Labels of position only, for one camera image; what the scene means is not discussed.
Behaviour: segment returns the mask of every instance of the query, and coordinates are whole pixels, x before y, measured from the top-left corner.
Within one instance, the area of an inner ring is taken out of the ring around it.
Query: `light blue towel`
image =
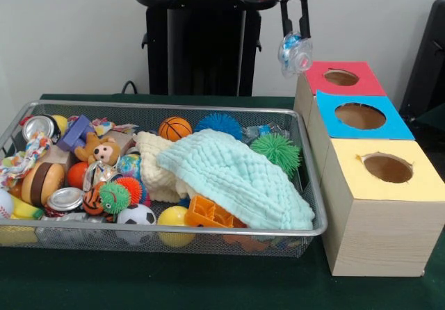
[[[231,135],[205,129],[156,161],[249,227],[313,229],[314,212],[282,169]]]

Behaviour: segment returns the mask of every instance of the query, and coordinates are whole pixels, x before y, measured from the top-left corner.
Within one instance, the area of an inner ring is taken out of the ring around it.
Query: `yellow ball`
[[[158,225],[173,225],[178,227],[185,227],[184,218],[187,213],[187,208],[181,206],[173,206],[167,208],[158,218]],[[159,232],[159,238],[167,246],[183,247],[191,243],[195,238],[195,234],[178,234],[173,232]]]
[[[67,131],[68,119],[66,117],[63,117],[62,115],[52,115],[52,117],[57,122],[57,126],[60,129],[60,133],[63,136]]]

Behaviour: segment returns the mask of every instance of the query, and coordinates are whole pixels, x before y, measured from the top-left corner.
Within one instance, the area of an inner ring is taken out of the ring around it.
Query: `green spiky ball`
[[[118,183],[106,183],[99,190],[104,211],[109,214],[118,214],[130,204],[130,193]]]
[[[273,164],[280,166],[289,178],[293,177],[301,163],[301,149],[293,145],[289,139],[276,133],[257,138],[250,148],[266,156]]]

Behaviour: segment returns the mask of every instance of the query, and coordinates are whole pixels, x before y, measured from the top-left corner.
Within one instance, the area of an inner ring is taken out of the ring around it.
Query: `yellow square lid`
[[[445,183],[417,142],[332,139],[332,145],[355,199],[445,202]]]

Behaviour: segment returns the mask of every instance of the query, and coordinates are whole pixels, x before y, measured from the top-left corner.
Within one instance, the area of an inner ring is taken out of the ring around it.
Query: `wire mesh basket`
[[[58,114],[69,117],[83,114],[91,120],[106,116],[108,120],[116,124],[138,124],[142,131],[148,131],[156,130],[165,118],[173,115],[187,119],[194,127],[203,117],[214,112],[231,115],[240,122],[242,127],[274,122],[289,131],[292,141],[302,148],[302,163],[292,182],[303,199],[314,210],[313,230],[223,229],[0,219],[0,244],[10,247],[74,250],[301,256],[312,238],[326,230],[327,219],[305,126],[299,114],[293,111],[263,108],[35,101],[23,107],[0,137],[1,154],[3,155],[1,157],[10,156],[25,148],[26,142],[22,137],[19,122],[29,115]],[[153,202],[151,208],[159,217],[162,210],[169,206],[170,204]]]

